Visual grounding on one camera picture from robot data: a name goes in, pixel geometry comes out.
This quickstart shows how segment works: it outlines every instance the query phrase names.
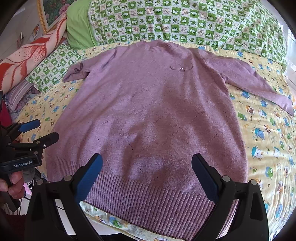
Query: green checkered pillow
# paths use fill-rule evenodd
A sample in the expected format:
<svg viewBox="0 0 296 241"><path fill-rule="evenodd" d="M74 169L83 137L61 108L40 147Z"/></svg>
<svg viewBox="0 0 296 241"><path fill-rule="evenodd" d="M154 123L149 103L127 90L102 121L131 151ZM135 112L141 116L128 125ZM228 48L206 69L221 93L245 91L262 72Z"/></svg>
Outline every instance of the green checkered pillow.
<svg viewBox="0 0 296 241"><path fill-rule="evenodd" d="M46 93L64 77L70 65L82 56L65 44L61 44L26 77L41 93Z"/></svg>

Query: finger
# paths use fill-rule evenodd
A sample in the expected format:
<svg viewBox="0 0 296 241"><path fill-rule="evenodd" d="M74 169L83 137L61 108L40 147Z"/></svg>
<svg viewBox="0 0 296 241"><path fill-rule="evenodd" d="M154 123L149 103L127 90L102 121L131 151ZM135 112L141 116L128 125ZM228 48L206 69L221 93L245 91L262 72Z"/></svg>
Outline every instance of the finger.
<svg viewBox="0 0 296 241"><path fill-rule="evenodd" d="M8 190L8 186L7 186L7 183L0 178L0 191L1 192L7 192Z"/></svg>
<svg viewBox="0 0 296 241"><path fill-rule="evenodd" d="M13 195L19 194L23 186L24 186L24 178L22 177L22 179L19 180L17 184L14 184L8 188L9 195L13 196Z"/></svg>
<svg viewBox="0 0 296 241"><path fill-rule="evenodd" d="M16 184L19 180L22 179L22 171L12 173L9 179L11 183Z"/></svg>
<svg viewBox="0 0 296 241"><path fill-rule="evenodd" d="M24 197L24 194L25 194L25 187L23 186L22 189L21 189L21 191L18 194L13 195L12 197L14 199L21 199L21 198Z"/></svg>

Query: bed mattress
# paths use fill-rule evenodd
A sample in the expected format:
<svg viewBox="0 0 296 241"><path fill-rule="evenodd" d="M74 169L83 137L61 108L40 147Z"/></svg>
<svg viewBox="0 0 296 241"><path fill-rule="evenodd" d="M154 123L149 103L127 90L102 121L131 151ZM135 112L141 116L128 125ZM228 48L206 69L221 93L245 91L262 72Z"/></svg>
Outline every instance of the bed mattress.
<svg viewBox="0 0 296 241"><path fill-rule="evenodd" d="M115 48L117 45L125 46L134 42L101 45L78 52L84 55L84 59L91 58L103 51ZM190 43L175 43L184 47L198 47L219 56L241 59L255 68L274 90L290 99L292 98L281 65L271 59L252 53ZM63 83L60 80L45 95L39 94L31 99L20 112L17 120L27 122L38 118L41 125L38 129L21 134L21 142L32 142L50 133L63 110L75 96L75 93L79 91L83 81L84 79ZM258 182L265 202L271 240L286 223L296 203L294 194L296 187L294 162L296 160L296 117L289 116L278 105L268 100L242 91L232 85L226 85L237 113L245 143L249 166L248 178L255 179ZM43 158L42 161L43 164L38 167L38 170L47 177L46 161L48 160ZM147 241L177 240L127 223L85 202L81 202L80 205L91 219L111 226L135 239Z"/></svg>

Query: purple sweater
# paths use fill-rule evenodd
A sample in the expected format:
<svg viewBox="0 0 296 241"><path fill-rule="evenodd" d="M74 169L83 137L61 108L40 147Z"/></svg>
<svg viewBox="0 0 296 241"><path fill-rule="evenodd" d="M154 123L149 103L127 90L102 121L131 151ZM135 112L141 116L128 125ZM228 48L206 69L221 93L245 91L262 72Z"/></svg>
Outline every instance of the purple sweater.
<svg viewBox="0 0 296 241"><path fill-rule="evenodd" d="M221 175L247 181L244 143L225 83L294 115L292 102L249 64L160 40L74 64L64 81L83 77L53 129L58 143L46 150L49 181L73 174L100 153L103 169L86 201L186 240L213 207L191 168L195 153Z"/></svg>

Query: sweater collar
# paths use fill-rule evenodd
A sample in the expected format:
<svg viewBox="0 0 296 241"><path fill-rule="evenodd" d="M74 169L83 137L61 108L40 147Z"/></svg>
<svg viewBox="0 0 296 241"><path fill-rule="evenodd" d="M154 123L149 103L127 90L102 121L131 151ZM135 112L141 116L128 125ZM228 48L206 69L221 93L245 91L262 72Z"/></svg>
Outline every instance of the sweater collar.
<svg viewBox="0 0 296 241"><path fill-rule="evenodd" d="M163 52L169 51L172 48L179 47L179 45L171 43L171 42L164 42L162 40L154 40L151 42L140 41L136 43L136 45L140 48L146 49L148 51L156 51L156 52Z"/></svg>

